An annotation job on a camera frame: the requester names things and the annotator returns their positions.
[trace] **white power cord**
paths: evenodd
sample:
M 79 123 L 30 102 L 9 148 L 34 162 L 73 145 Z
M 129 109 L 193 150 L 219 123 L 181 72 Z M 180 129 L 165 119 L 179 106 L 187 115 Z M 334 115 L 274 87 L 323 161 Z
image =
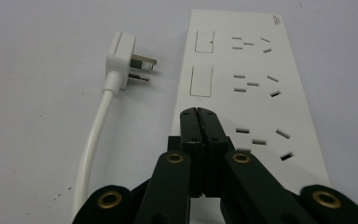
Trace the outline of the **white power cord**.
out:
M 89 132 L 89 138 L 84 147 L 76 177 L 75 195 L 73 202 L 73 218 L 88 198 L 90 173 L 94 154 L 98 146 L 104 122 L 109 111 L 110 103 L 118 95 L 119 89 L 127 87 L 128 77 L 148 80 L 147 77 L 130 74 L 130 66 L 151 71 L 156 60 L 138 55 L 132 55 L 135 46 L 135 36 L 116 33 L 106 58 L 106 81 L 103 87 L 103 97 Z

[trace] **plug prong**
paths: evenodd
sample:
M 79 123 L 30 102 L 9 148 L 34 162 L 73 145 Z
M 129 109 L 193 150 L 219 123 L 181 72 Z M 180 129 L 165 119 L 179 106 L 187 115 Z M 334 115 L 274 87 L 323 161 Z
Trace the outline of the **plug prong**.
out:
M 150 80 L 149 77 L 142 77 L 142 76 L 131 74 L 131 73 L 129 73 L 129 77 L 136 78 L 136 79 L 141 79 L 143 81 L 149 81 Z
M 130 66 L 133 68 L 138 68 L 146 71 L 152 71 L 153 65 L 156 65 L 157 61 L 155 59 L 146 58 L 144 56 L 132 54 Z

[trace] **logo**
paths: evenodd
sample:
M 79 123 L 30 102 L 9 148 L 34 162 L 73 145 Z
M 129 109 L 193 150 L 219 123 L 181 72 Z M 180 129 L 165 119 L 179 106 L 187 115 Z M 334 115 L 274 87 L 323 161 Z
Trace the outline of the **logo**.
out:
M 277 16 L 272 16 L 272 18 L 274 19 L 275 25 L 279 25 L 281 23 L 281 20 L 279 19 L 279 17 Z

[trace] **brass grommet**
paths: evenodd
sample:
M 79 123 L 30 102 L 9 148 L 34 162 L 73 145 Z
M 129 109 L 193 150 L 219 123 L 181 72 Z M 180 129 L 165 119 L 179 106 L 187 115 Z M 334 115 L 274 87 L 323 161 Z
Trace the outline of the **brass grommet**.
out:
M 236 153 L 232 156 L 232 159 L 236 162 L 240 162 L 240 163 L 246 163 L 249 162 L 251 159 L 246 156 L 245 154 L 242 153 Z
M 179 163 L 179 162 L 182 162 L 183 161 L 183 156 L 180 155 L 180 154 L 170 154 L 167 156 L 167 160 L 170 162 L 170 163 Z
M 328 207 L 328 208 L 339 208 L 342 206 L 341 201 L 334 196 L 333 194 L 324 191 L 324 190 L 317 190 L 315 192 L 312 193 L 312 198 L 313 200 L 315 200 L 317 203 L 323 205 L 324 207 Z
M 109 196 L 115 196 L 115 199 L 112 202 L 106 202 L 105 199 L 106 197 Z M 101 196 L 98 198 L 98 206 L 100 206 L 100 208 L 103 209 L 113 208 L 121 203 L 121 199 L 122 199 L 121 194 L 118 191 L 109 190 L 101 194 Z

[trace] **power socket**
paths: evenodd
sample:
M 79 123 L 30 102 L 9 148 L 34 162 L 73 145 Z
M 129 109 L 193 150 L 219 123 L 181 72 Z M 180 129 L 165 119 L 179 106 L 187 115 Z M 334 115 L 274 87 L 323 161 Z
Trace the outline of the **power socket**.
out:
M 234 146 L 255 154 L 286 189 L 329 186 L 282 16 L 193 10 L 172 135 L 190 107 L 215 112 Z

